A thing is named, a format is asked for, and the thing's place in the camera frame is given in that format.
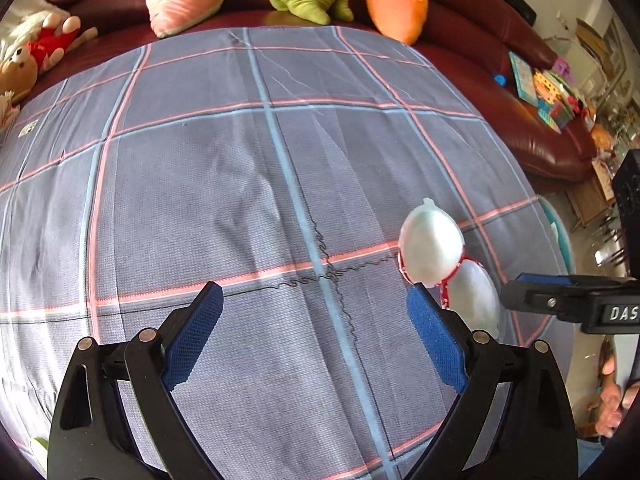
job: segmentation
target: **silver rivet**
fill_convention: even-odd
[[[474,332],[474,341],[481,345],[486,345],[489,342],[489,335],[484,330],[476,330]]]
[[[148,343],[149,341],[152,341],[153,338],[155,337],[156,337],[156,330],[154,330],[153,328],[145,328],[142,332],[140,332],[140,335],[138,336],[140,341],[142,341],[143,343]]]
[[[533,347],[541,354],[545,354],[549,352],[549,345],[546,344],[544,341],[540,341],[540,340],[536,341],[535,343],[533,343]]]
[[[90,337],[83,337],[78,342],[78,350],[88,350],[89,348],[91,348],[92,344],[94,344],[93,339],[91,339]]]

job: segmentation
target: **gray checkered fabric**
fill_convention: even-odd
[[[454,399],[396,263],[425,197],[498,288],[565,272],[486,121],[377,34],[185,34],[50,88],[0,152],[2,423],[24,449],[47,436],[82,336],[128,340],[215,280],[224,311],[173,395],[225,478],[399,479]],[[571,326],[506,312],[501,326],[510,343],[545,337],[566,371]],[[128,384],[122,395],[162,467]]]

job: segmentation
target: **maroon couch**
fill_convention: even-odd
[[[142,44],[158,41],[145,0],[49,0],[80,16],[100,36],[42,76],[37,95],[58,81]],[[351,27],[372,28],[365,0],[350,0]],[[268,0],[225,0],[220,12],[190,30],[260,25],[309,26]],[[415,48],[424,54],[481,112],[512,151],[537,190],[562,189],[591,176],[596,147],[581,121],[556,134],[536,111],[517,98],[509,51],[532,66],[551,68],[556,54],[503,0],[430,0],[429,15]],[[494,81],[501,74],[505,88]]]

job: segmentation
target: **plush toy in red shirt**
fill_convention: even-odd
[[[26,45],[31,55],[35,58],[40,73],[46,72],[57,65],[65,55],[65,52],[73,50],[98,35],[98,30],[92,27],[78,36],[80,18],[77,16],[67,18],[62,24],[60,33],[56,34],[56,29],[61,21],[62,18],[52,12],[42,23],[40,37]]]

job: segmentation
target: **tiled floor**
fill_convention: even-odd
[[[577,218],[565,193],[547,195],[546,199],[552,203],[567,230],[570,230],[576,224]],[[600,242],[603,240],[597,235],[599,224],[600,220],[596,220],[586,228],[580,226],[569,233],[577,274],[619,276],[623,272],[621,267],[599,267],[596,264],[595,252],[601,248]],[[583,334],[576,327],[574,353],[566,380],[566,389],[578,426],[586,423],[587,406],[597,397],[598,358],[601,344],[602,336]]]

